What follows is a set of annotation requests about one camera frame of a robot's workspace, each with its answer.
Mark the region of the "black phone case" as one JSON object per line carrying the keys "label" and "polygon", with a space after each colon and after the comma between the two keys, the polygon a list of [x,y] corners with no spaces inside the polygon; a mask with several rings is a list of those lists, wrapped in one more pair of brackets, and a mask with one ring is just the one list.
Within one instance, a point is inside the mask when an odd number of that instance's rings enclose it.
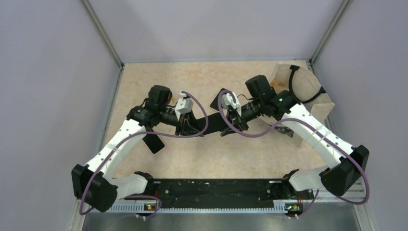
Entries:
{"label": "black phone case", "polygon": [[[225,123],[224,119],[222,118],[220,113],[214,113],[208,115],[208,126],[206,131],[203,133],[204,135],[208,135],[215,132],[222,132],[228,125]],[[205,117],[196,120],[198,130],[201,131],[204,129],[206,125]]]}

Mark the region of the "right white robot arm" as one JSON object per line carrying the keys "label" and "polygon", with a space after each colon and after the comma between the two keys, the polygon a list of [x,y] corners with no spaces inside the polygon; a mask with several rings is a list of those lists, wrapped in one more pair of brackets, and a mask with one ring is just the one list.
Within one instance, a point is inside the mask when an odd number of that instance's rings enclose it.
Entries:
{"label": "right white robot arm", "polygon": [[221,117],[230,130],[242,136],[257,138],[267,134],[247,134],[247,122],[261,116],[272,117],[276,123],[273,130],[284,125],[299,135],[324,160],[325,166],[296,170],[283,183],[282,192],[288,198],[295,198],[303,190],[326,189],[337,197],[342,197],[351,186],[362,178],[366,192],[369,184],[365,175],[369,151],[364,145],[353,146],[342,140],[320,123],[290,91],[276,93],[263,75],[245,82],[251,100],[241,105],[235,93],[222,90],[217,99]]}

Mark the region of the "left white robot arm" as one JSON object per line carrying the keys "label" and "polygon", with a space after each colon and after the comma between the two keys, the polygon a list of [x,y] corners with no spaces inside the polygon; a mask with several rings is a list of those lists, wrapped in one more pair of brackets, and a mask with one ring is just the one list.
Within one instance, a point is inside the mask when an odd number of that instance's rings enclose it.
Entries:
{"label": "left white robot arm", "polygon": [[170,137],[170,134],[153,131],[160,123],[176,128],[174,138],[194,138],[204,135],[209,118],[204,107],[190,93],[182,90],[175,106],[169,103],[172,91],[165,86],[154,85],[141,105],[126,115],[118,132],[86,164],[72,169],[75,197],[80,200],[79,213],[85,215],[84,205],[100,212],[107,211],[116,200],[138,194],[143,199],[152,197],[153,184],[143,175],[134,173],[115,178],[114,174],[133,147],[150,135]]}

